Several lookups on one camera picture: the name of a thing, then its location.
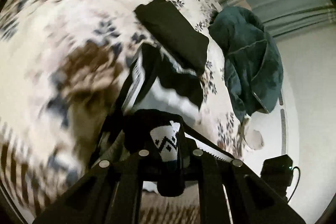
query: bedspread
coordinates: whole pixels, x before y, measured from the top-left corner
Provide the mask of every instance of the bedspread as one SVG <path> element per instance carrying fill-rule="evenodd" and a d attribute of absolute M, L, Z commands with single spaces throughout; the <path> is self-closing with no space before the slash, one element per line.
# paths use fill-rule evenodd
<path fill-rule="evenodd" d="M 83 175 L 137 48 L 158 43 L 133 13 L 150 1 L 8 0 L 1 11 L 0 177 L 34 215 Z M 207 30 L 218 4 L 169 1 L 210 40 L 194 129 L 242 158 L 224 57 Z"/>

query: bed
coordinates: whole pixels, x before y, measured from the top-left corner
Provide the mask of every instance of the bed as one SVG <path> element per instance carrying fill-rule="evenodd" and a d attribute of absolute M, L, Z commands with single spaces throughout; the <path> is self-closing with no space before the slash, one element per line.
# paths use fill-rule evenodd
<path fill-rule="evenodd" d="M 33 216 L 85 173 L 134 54 L 143 42 L 158 43 L 133 13 L 138 5 L 150 1 L 8 0 L 2 9 L 0 178 L 10 195 Z M 243 159 L 251 149 L 244 141 L 244 127 L 233 113 L 224 83 L 222 51 L 207 30 L 211 13 L 220 6 L 215 0 L 169 1 L 196 31 L 209 38 L 202 75 L 204 99 L 193 128 L 221 149 Z M 63 75 L 68 86 L 60 88 L 56 74 L 59 68 L 72 68 L 81 62 L 107 62 L 102 61 L 103 50 L 98 50 L 94 57 L 88 54 L 88 42 L 99 47 L 107 45 L 108 55 L 117 66 L 89 71 L 89 82 L 70 72 Z M 63 95 L 70 94 L 78 85 L 93 91 L 95 96 L 77 98 L 71 105 L 64 103 Z M 149 195 L 143 196 L 148 203 L 141 212 L 142 223 L 147 223 L 148 212 L 153 212 Z M 194 191 L 176 205 L 185 212 L 176 214 L 179 221 L 197 221 L 197 198 Z M 163 210 L 168 203 L 167 199 L 162 201 Z"/>

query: silver screw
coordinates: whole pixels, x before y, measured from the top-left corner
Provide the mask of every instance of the silver screw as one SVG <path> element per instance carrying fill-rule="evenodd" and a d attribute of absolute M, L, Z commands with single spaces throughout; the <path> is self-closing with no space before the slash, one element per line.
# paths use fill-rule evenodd
<path fill-rule="evenodd" d="M 101 168 L 105 168 L 105 167 L 107 167 L 107 166 L 109 166 L 110 165 L 110 162 L 108 161 L 108 160 L 102 160 L 100 163 L 99 163 L 99 166 L 101 167 Z"/>
<path fill-rule="evenodd" d="M 193 151 L 193 154 L 194 154 L 195 156 L 197 156 L 197 157 L 200 157 L 200 156 L 203 155 L 203 151 L 202 151 L 201 149 L 195 149 L 195 150 Z"/>
<path fill-rule="evenodd" d="M 235 159 L 235 160 L 233 160 L 233 161 L 232 161 L 232 164 L 233 164 L 234 166 L 236 166 L 236 167 L 241 167 L 241 166 L 243 166 L 243 162 L 242 162 L 241 160 L 239 160 L 239 159 Z"/>
<path fill-rule="evenodd" d="M 140 150 L 140 151 L 139 151 L 139 155 L 140 155 L 141 157 L 146 157 L 146 156 L 149 155 L 149 151 L 146 150 L 146 149 Z"/>

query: black cable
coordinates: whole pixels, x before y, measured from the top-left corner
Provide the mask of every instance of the black cable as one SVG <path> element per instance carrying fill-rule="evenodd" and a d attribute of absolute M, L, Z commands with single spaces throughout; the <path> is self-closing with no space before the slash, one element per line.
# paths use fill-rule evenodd
<path fill-rule="evenodd" d="M 291 194 L 291 196 L 290 196 L 289 200 L 287 201 L 287 203 L 289 203 L 289 201 L 291 200 L 292 196 L 294 195 L 295 190 L 296 190 L 297 186 L 299 185 L 299 181 L 300 181 L 300 177 L 301 177 L 301 171 L 300 171 L 300 168 L 298 168 L 297 166 L 295 166 L 295 167 L 293 168 L 293 171 L 294 171 L 294 169 L 297 169 L 297 170 L 299 171 L 299 177 L 298 177 L 298 179 L 297 179 L 297 182 L 296 182 L 294 191 L 293 191 L 293 193 Z"/>

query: green cloth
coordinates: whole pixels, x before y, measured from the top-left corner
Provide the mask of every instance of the green cloth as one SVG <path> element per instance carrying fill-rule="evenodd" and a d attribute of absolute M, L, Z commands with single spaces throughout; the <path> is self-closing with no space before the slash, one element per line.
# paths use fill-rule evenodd
<path fill-rule="evenodd" d="M 223 50 L 224 80 L 236 117 L 263 108 L 271 112 L 278 100 L 283 67 L 275 41 L 261 21 L 242 7 L 226 7 L 209 26 Z"/>

